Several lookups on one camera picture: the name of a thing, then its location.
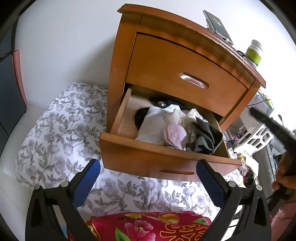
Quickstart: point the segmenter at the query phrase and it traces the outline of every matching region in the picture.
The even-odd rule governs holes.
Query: pill bottle
[[[246,59],[256,68],[261,60],[262,45],[257,40],[252,40],[246,51]]]

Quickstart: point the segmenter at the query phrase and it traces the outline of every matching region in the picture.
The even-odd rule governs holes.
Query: red floral fabric
[[[120,213],[86,221],[97,240],[109,241],[196,241],[210,224],[209,218],[193,211]],[[68,237],[75,241],[69,231]]]

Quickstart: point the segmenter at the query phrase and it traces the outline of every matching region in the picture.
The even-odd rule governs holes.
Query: black cable
[[[260,103],[262,103],[262,102],[264,102],[264,101],[268,101],[268,100],[263,100],[263,101],[258,102],[258,103],[256,103],[256,104],[260,104]]]
[[[238,53],[241,57],[245,57],[245,54],[244,54],[242,51],[237,50],[237,53]]]

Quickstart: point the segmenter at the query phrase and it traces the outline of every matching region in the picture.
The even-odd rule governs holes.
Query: floor
[[[14,162],[24,139],[45,110],[32,104],[27,106],[27,112],[12,131],[0,157],[0,212],[19,241],[25,240],[25,221],[32,190],[14,178]],[[59,208],[55,207],[55,210],[60,225],[64,226]],[[89,216],[82,214],[82,218],[88,219]]]

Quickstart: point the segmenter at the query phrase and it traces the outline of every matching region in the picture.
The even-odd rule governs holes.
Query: green label
[[[252,60],[258,66],[261,60],[261,56],[256,51],[248,48],[245,55],[248,59]]]

